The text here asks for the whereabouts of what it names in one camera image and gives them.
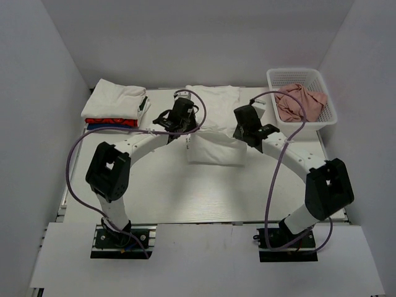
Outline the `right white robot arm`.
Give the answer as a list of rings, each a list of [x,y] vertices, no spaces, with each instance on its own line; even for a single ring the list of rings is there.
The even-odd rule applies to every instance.
[[[268,155],[297,174],[305,183],[304,203],[280,223],[280,241],[295,246],[302,232],[350,205],[354,199],[346,165],[338,158],[325,160],[299,149],[279,128],[263,126],[255,108],[245,105],[234,110],[237,127],[233,137]]]

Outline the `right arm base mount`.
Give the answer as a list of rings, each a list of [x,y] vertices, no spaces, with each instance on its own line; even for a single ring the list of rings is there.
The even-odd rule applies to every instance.
[[[279,226],[257,228],[252,237],[261,263],[317,262],[313,225],[293,235],[284,221]]]

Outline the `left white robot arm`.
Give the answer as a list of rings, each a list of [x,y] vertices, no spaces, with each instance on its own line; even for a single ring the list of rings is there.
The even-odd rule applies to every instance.
[[[116,246],[123,247],[131,239],[123,196],[132,165],[179,136],[195,131],[196,109],[193,101],[178,97],[173,108],[160,114],[146,130],[133,132],[116,144],[102,142],[97,146],[85,180],[100,202],[103,227],[111,229],[109,238]]]

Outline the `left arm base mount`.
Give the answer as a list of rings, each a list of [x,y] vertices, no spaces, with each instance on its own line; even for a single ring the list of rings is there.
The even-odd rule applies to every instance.
[[[91,259],[147,260],[153,252],[156,226],[133,226],[130,228],[139,241],[107,227],[97,225],[90,253]]]

